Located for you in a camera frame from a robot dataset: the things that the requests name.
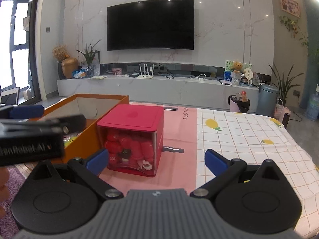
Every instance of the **black tv screen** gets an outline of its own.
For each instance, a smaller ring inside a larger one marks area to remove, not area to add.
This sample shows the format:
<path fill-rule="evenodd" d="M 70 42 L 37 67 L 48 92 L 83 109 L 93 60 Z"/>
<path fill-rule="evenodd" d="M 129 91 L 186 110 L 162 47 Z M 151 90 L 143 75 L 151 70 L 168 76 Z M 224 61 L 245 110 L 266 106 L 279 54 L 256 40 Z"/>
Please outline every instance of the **black tv screen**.
<path fill-rule="evenodd" d="M 149 0 L 107 8 L 107 50 L 194 49 L 194 0 Z"/>

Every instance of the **finger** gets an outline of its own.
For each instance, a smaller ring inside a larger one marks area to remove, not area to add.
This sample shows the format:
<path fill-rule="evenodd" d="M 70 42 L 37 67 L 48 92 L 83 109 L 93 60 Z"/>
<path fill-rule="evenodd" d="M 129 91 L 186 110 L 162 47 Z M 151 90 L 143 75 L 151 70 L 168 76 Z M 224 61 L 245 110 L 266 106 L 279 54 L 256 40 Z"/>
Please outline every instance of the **finger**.
<path fill-rule="evenodd" d="M 0 219 L 5 216 L 4 208 L 0 206 Z"/>
<path fill-rule="evenodd" d="M 0 202 L 6 200 L 9 198 L 9 190 L 6 186 L 3 186 L 0 188 Z"/>
<path fill-rule="evenodd" d="M 0 167 L 0 188 L 6 184 L 6 182 L 9 180 L 9 172 L 7 168 Z"/>

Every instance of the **red box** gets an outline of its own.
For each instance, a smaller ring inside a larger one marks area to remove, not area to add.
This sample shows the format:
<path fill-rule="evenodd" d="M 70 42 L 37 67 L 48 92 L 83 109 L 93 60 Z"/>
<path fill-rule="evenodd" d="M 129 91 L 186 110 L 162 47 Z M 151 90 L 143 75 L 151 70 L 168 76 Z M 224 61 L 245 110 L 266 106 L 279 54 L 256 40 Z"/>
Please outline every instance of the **red box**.
<path fill-rule="evenodd" d="M 121 104 L 98 123 L 110 170 L 154 177 L 163 149 L 164 108 Z"/>

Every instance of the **brown vase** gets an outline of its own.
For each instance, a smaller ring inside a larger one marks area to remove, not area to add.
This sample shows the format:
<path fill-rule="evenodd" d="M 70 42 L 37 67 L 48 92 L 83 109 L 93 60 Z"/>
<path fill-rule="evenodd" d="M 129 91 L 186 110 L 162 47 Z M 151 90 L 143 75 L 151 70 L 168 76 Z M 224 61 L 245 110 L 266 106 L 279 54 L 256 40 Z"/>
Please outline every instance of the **brown vase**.
<path fill-rule="evenodd" d="M 72 78 L 72 72 L 79 66 L 79 62 L 76 58 L 70 57 L 62 61 L 62 71 L 66 78 Z"/>

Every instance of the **red lid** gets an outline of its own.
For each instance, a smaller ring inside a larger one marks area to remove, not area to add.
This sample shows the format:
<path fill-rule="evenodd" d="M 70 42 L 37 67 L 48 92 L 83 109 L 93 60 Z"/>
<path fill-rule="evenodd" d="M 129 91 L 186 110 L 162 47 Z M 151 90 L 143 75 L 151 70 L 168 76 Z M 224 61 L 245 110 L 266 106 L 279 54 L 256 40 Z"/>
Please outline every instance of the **red lid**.
<path fill-rule="evenodd" d="M 98 126 L 154 132 L 164 114 L 160 106 L 119 104 L 105 115 Z"/>

